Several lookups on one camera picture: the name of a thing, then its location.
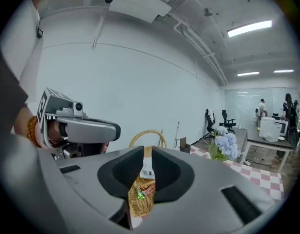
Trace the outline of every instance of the white sleeve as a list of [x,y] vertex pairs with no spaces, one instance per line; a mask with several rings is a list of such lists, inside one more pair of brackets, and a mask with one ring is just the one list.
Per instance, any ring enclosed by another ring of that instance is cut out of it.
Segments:
[[27,102],[35,101],[37,71],[42,51],[42,46],[37,48],[42,42],[37,38],[39,23],[40,18],[32,0],[24,0],[0,36],[1,53],[20,81],[20,86],[29,95]]

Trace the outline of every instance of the white table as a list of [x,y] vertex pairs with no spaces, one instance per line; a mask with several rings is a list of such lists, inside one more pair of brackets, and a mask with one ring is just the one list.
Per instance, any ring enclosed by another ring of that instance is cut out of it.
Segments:
[[257,131],[256,127],[249,127],[247,129],[247,144],[245,147],[245,151],[242,154],[240,164],[243,164],[245,162],[248,150],[251,146],[258,146],[258,147],[263,147],[263,148],[267,148],[267,149],[273,149],[273,150],[279,150],[279,151],[285,152],[285,155],[282,158],[282,162],[278,169],[278,173],[281,172],[290,151],[293,150],[293,147],[291,146],[291,144],[288,143],[286,140],[283,140],[283,141],[278,140],[276,142],[269,142],[268,140],[265,140],[264,138],[259,136],[259,132]]

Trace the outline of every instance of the glass wall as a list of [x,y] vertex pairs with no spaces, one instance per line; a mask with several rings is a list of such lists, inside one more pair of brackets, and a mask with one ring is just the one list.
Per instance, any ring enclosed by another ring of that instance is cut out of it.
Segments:
[[265,100],[269,116],[273,113],[282,116],[283,103],[287,93],[291,94],[293,102],[296,99],[299,100],[299,93],[296,88],[225,90],[225,110],[227,111],[228,119],[236,119],[235,123],[239,128],[247,128],[249,124],[254,124],[255,108],[259,105],[262,98]]

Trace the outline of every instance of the black hair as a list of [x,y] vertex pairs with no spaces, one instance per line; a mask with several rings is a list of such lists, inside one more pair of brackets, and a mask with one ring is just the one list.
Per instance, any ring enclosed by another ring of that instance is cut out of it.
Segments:
[[289,105],[289,107],[292,106],[292,97],[291,97],[291,94],[286,94],[285,95],[285,101],[287,102],[287,104]]

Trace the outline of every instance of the cable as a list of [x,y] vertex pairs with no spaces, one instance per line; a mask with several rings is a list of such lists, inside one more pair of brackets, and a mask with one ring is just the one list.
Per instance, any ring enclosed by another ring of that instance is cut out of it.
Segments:
[[251,161],[252,163],[258,164],[258,165],[262,165],[262,166],[272,166],[273,164],[261,164],[255,161],[252,161],[251,159],[247,159],[246,161]]

